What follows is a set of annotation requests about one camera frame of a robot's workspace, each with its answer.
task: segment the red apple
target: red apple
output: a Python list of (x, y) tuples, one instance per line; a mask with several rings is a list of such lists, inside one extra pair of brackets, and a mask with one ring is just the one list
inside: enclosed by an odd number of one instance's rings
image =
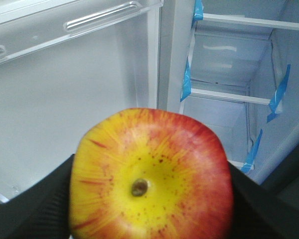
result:
[(127, 109), (78, 146), (69, 211), (76, 239), (222, 239), (232, 215), (223, 147), (190, 117)]

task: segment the shelf rail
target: shelf rail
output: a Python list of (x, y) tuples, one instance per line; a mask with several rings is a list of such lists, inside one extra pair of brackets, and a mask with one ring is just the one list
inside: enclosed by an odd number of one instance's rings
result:
[(257, 18), (241, 17), (241, 16), (229, 16), (229, 15), (204, 13), (204, 21), (216, 21), (216, 22), (224, 22), (224, 23), (263, 26), (263, 27), (272, 27), (272, 28), (299, 31), (299, 23), (296, 22), (275, 21), (275, 20), (257, 19)]
[(201, 90), (195, 88), (191, 89), (191, 96), (216, 99), (216, 100), (225, 100), (225, 101), (248, 102), (248, 103), (255, 103), (260, 105), (268, 105), (270, 102), (270, 99), (265, 99), (265, 98), (243, 96), (243, 95), (224, 93), (218, 91)]

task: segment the open refrigerator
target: open refrigerator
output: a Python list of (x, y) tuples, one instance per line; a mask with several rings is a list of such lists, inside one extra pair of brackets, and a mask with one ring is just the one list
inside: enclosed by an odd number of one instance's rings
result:
[(203, 5), (193, 22), (195, 0), (0, 1), (0, 203), (131, 107), (201, 121), (263, 183), (299, 144), (299, 1)]

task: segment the refrigerator door bin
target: refrigerator door bin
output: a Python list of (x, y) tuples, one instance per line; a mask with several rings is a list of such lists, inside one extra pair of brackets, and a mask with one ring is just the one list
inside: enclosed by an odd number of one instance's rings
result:
[(156, 108), (162, 1), (126, 2), (79, 0), (0, 24), (0, 202), (60, 165), (101, 120)]
[(299, 2), (204, 1), (191, 81), (180, 112), (210, 126), (234, 165), (263, 130), (247, 173), (263, 182), (299, 143)]

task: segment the blue protective film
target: blue protective film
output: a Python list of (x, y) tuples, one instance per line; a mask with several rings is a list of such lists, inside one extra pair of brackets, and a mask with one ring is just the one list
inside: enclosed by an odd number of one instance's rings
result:
[(263, 130), (261, 129), (255, 144), (253, 145), (253, 147), (251, 148), (250, 152), (247, 155), (247, 158), (246, 158), (246, 161), (245, 161), (243, 167), (240, 169), (242, 172), (248, 173), (250, 171), (251, 167), (253, 166), (255, 157), (258, 152), (258, 148), (259, 148), (259, 144), (260, 144), (262, 135), (263, 135)]
[(274, 97), (270, 100), (269, 102), (269, 108), (271, 110), (271, 114), (267, 116), (267, 123), (272, 121), (278, 114), (276, 113), (276, 109), (279, 105), (279, 102), (281, 101), (281, 99), (284, 97), (286, 89), (287, 89), (287, 84), (288, 84), (288, 80), (289, 80), (289, 74), (290, 74), (290, 67), (291, 65), (288, 64), (287, 65), (287, 70), (286, 70), (286, 74), (283, 78), (283, 80), (280, 82)]
[(193, 22), (203, 20), (203, 3), (201, 0), (195, 1)]
[(191, 81), (190, 81), (190, 66), (187, 59), (186, 62), (186, 69), (184, 74), (184, 81), (183, 81), (183, 91), (181, 95), (180, 101), (182, 102), (187, 96), (191, 93)]

